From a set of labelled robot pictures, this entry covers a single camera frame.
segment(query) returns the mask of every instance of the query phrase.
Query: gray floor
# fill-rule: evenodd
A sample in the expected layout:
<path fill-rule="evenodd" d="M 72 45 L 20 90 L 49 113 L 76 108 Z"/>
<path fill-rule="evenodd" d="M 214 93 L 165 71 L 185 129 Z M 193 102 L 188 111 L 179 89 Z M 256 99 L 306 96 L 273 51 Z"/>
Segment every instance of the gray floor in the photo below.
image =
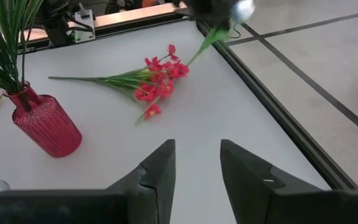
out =
<path fill-rule="evenodd" d="M 250 40 L 252 35 L 239 26 L 244 37 L 226 42 L 358 185 L 358 15 L 350 16 L 354 14 L 358 1 L 260 0 L 247 22 L 257 34 L 306 27 L 262 35 L 264 45 Z M 338 17 L 343 18 L 314 24 Z"/>

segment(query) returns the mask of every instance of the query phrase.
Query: artificial flower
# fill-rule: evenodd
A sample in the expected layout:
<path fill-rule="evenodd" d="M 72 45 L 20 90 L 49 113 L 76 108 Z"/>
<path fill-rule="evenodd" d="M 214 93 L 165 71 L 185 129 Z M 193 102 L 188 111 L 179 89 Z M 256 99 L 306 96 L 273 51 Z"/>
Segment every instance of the artificial flower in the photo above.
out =
<path fill-rule="evenodd" d="M 167 69 L 167 73 L 170 78 L 183 78 L 187 77 L 189 68 L 180 62 L 174 63 L 171 68 Z"/>
<path fill-rule="evenodd" d="M 172 63 L 171 62 L 165 62 L 163 65 L 162 65 L 162 68 L 166 69 L 166 68 L 170 68 L 172 66 Z"/>
<path fill-rule="evenodd" d="M 171 60 L 178 60 L 179 58 L 175 55 L 177 51 L 176 47 L 172 44 L 168 46 L 168 55 L 171 56 Z"/>
<path fill-rule="evenodd" d="M 174 91 L 175 87 L 173 86 L 173 81 L 169 80 L 167 84 L 162 84 L 159 88 L 159 92 L 163 97 L 169 97 L 173 91 Z"/>
<path fill-rule="evenodd" d="M 145 58 L 144 61 L 151 72 L 161 71 L 163 68 L 157 57 L 154 57 L 151 61 L 148 58 Z"/>
<path fill-rule="evenodd" d="M 161 109 L 158 105 L 156 105 L 156 104 L 150 105 L 144 114 L 144 119 L 145 120 L 149 119 L 152 116 L 154 116 L 156 114 L 160 114 L 160 113 L 161 113 Z"/>
<path fill-rule="evenodd" d="M 163 72 L 157 72 L 152 76 L 152 82 L 162 83 L 166 79 L 167 75 Z"/>
<path fill-rule="evenodd" d="M 157 97 L 157 89 L 153 85 L 143 83 L 140 88 L 135 89 L 135 97 L 140 101 L 153 102 Z"/>

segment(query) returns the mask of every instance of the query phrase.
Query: floor tile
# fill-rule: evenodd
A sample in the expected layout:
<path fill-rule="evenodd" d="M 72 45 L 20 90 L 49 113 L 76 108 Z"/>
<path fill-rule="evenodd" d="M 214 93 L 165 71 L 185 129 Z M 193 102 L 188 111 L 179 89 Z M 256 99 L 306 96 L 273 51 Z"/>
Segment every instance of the floor tile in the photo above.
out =
<path fill-rule="evenodd" d="M 247 23 L 259 34 L 358 13 L 358 1 L 353 0 L 255 0 L 255 4 Z"/>
<path fill-rule="evenodd" d="M 358 116 L 358 18 L 267 40 Z"/>
<path fill-rule="evenodd" d="M 259 41 L 231 49 L 358 184 L 358 127 Z"/>

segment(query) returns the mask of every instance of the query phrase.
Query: cable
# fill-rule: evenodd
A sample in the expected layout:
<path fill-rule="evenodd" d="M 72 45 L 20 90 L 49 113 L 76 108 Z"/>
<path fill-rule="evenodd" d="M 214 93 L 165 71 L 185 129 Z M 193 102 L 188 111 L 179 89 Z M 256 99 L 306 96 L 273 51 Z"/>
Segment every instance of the cable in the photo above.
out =
<path fill-rule="evenodd" d="M 232 38 L 232 39 L 238 39 L 238 38 L 240 38 L 241 37 L 241 34 L 240 34 L 240 32 L 237 30 L 237 28 L 236 28 L 236 25 L 238 25 L 239 23 L 238 22 L 236 22 L 234 25 L 233 25 L 233 29 L 234 29 L 234 31 L 238 34 L 238 36 L 237 37 L 229 37 L 229 38 Z"/>
<path fill-rule="evenodd" d="M 88 25 L 86 25 L 86 24 L 84 24 L 84 23 L 82 23 L 82 22 L 76 21 L 76 20 L 73 19 L 68 13 L 66 13 L 65 16 L 66 16 L 66 18 L 67 18 L 69 21 L 72 21 L 72 22 L 74 22 L 75 24 L 78 24 L 78 25 L 83 26 L 83 27 L 86 28 L 86 30 L 84 29 L 84 30 L 82 30 L 82 31 L 85 31 L 85 32 L 93 32 L 92 27 L 90 27 L 90 26 L 88 26 Z"/>
<path fill-rule="evenodd" d="M 69 27 L 67 30 L 76 30 L 76 31 L 89 32 L 89 30 L 87 28 L 82 28 L 82 27 Z"/>
<path fill-rule="evenodd" d="M 97 3 L 92 3 L 92 4 L 83 3 L 84 6 L 94 6 L 94 5 L 97 5 L 97 4 L 109 4 L 109 3 L 108 2 L 97 2 Z"/>

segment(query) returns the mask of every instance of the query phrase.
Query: table surface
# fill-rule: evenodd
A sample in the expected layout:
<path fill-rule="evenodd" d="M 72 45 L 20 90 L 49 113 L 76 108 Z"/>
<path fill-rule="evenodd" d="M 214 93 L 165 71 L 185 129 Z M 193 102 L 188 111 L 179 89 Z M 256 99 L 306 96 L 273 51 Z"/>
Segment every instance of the table surface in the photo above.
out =
<path fill-rule="evenodd" d="M 93 83 L 48 76 L 97 77 L 144 66 L 168 44 L 187 62 L 203 36 L 184 21 L 26 56 L 26 80 L 39 94 L 57 98 L 83 134 L 81 146 L 54 159 L 11 121 L 14 105 L 0 104 L 0 179 L 13 189 L 106 188 L 135 168 L 167 139 L 176 139 L 177 181 L 171 223 L 235 223 L 219 161 L 230 139 L 317 187 L 328 184 L 261 102 L 214 48 L 180 80 L 162 114 L 135 125 L 143 106 Z"/>

